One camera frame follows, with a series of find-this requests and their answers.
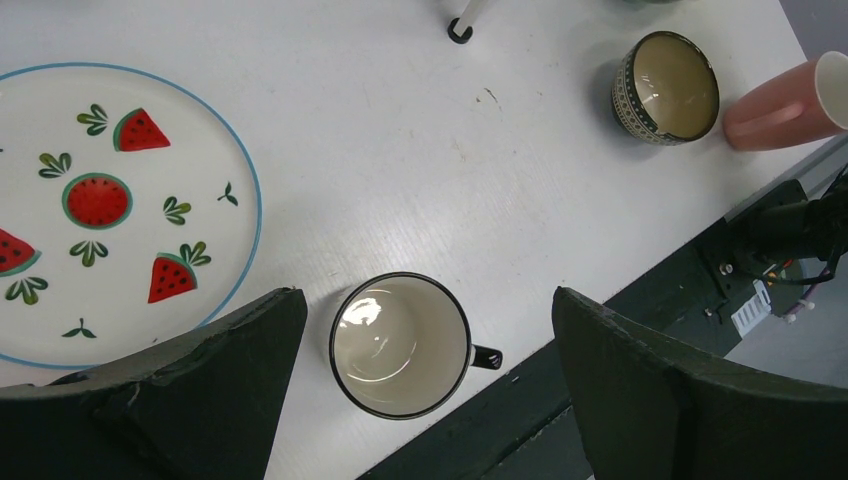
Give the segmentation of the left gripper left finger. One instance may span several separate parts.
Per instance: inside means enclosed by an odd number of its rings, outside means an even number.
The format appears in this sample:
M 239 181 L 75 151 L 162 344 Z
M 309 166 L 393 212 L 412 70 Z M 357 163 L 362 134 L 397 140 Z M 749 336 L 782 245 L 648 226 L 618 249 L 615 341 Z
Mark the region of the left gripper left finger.
M 307 320 L 279 288 L 202 328 L 1 391 L 5 479 L 260 479 Z

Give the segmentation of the white ribbed mug black handle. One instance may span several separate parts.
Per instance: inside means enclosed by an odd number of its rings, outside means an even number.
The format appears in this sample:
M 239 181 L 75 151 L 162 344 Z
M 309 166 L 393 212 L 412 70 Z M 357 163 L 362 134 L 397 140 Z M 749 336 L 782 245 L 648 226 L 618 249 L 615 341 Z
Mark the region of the white ribbed mug black handle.
M 457 297 L 420 273 L 385 273 L 338 292 L 321 326 L 323 357 L 341 392 L 382 419 L 428 415 L 469 369 L 503 365 L 500 350 L 474 344 Z

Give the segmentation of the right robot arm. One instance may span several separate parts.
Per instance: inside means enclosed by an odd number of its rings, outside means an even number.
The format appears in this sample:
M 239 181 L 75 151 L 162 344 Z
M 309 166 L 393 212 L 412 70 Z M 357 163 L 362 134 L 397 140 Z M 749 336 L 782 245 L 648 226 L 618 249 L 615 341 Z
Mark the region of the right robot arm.
M 809 199 L 797 180 L 781 183 L 735 217 L 730 232 L 735 275 L 766 282 L 765 265 L 815 258 L 824 263 L 822 273 L 775 282 L 812 286 L 832 280 L 847 253 L 847 169 L 817 199 Z

